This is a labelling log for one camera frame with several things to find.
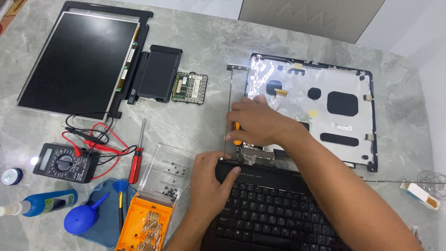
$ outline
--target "red screwdriver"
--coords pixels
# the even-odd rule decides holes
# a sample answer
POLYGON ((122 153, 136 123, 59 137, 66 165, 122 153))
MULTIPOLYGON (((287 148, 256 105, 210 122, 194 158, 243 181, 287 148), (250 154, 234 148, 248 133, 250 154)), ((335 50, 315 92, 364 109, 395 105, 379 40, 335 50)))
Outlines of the red screwdriver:
POLYGON ((144 138, 145 121, 146 119, 143 119, 142 121, 140 140, 138 145, 136 146, 135 155, 133 156, 132 167, 130 168, 130 175, 128 176, 129 184, 138 183, 139 170, 141 169, 142 152, 144 151, 144 148, 142 148, 142 139, 144 138))

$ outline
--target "lcd screen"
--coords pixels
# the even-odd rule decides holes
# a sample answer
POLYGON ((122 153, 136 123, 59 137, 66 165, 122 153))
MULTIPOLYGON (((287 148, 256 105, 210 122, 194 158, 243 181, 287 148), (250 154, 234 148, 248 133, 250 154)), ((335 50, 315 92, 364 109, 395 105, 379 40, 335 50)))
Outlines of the lcd screen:
POLYGON ((104 121, 124 75, 138 22, 63 12, 49 36, 17 107, 104 121))

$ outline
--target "digital multimeter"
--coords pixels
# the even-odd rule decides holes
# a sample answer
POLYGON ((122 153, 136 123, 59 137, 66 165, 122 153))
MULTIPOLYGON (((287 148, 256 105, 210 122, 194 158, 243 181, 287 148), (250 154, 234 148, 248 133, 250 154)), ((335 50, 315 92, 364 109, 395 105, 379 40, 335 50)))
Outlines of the digital multimeter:
POLYGON ((81 149, 77 157, 74 148, 55 144, 43 144, 33 174, 77 183, 89 183, 93 179, 99 162, 99 152, 81 149))

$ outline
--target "screwdriver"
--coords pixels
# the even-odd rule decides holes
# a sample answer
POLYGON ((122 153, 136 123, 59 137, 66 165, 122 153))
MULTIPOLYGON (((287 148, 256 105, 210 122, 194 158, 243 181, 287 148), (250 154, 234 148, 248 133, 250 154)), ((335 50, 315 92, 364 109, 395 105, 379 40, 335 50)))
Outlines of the screwdriver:
POLYGON ((138 183, 139 171, 141 169, 142 152, 144 151, 144 148, 142 148, 142 139, 144 138, 145 122, 146 119, 143 119, 141 126, 140 140, 135 148, 135 155, 133 156, 132 166, 130 167, 130 175, 128 176, 129 184, 138 183))
MULTIPOLYGON (((240 124, 238 122, 234 121, 234 130, 240 130, 240 124)), ((242 141, 241 140, 234 140, 234 144, 235 144, 235 153, 237 154, 237 160, 240 159, 239 157, 239 153, 240 153, 240 149, 241 149, 241 144, 242 141)))

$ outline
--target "spray bottle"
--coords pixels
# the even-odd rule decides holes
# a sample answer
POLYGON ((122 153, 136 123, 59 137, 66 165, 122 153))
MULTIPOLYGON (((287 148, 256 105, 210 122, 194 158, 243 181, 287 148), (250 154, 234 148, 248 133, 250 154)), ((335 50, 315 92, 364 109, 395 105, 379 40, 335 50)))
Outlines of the spray bottle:
POLYGON ((78 201, 74 189, 33 194, 23 201, 0 207, 0 216, 22 214, 32 217, 44 213, 71 207, 78 201))

